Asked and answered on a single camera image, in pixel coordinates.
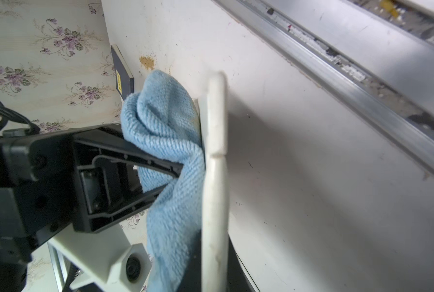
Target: dirt spot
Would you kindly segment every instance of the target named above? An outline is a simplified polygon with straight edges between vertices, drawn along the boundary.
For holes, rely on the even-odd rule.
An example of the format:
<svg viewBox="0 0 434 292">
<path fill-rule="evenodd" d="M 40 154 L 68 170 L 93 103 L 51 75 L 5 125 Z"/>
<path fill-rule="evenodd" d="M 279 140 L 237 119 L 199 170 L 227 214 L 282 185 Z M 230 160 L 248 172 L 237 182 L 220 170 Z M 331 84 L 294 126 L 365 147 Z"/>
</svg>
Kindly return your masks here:
<svg viewBox="0 0 434 292">
<path fill-rule="evenodd" d="M 139 58 L 141 64 L 148 70 L 154 70 L 155 60 L 151 57 L 142 56 Z"/>
</svg>

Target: black cord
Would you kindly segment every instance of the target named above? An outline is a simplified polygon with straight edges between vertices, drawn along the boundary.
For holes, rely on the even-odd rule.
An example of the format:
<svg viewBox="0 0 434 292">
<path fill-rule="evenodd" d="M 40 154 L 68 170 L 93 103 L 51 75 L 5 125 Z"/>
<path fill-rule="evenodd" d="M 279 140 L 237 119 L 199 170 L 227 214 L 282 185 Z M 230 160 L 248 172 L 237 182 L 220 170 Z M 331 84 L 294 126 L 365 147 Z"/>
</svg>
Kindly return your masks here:
<svg viewBox="0 0 434 292">
<path fill-rule="evenodd" d="M 69 266 L 68 276 L 66 277 L 65 286 L 63 287 L 63 290 L 61 292 L 72 292 L 69 288 L 69 285 L 74 281 L 74 279 L 77 277 L 77 274 L 79 273 L 79 268 L 76 267 L 73 263 Z"/>
<path fill-rule="evenodd" d="M 40 128 L 37 125 L 35 125 L 29 119 L 10 108 L 6 108 L 0 105 L 0 116 L 3 119 L 11 120 L 16 123 L 27 124 L 30 128 L 28 132 L 29 135 L 38 134 L 40 132 Z"/>
</svg>

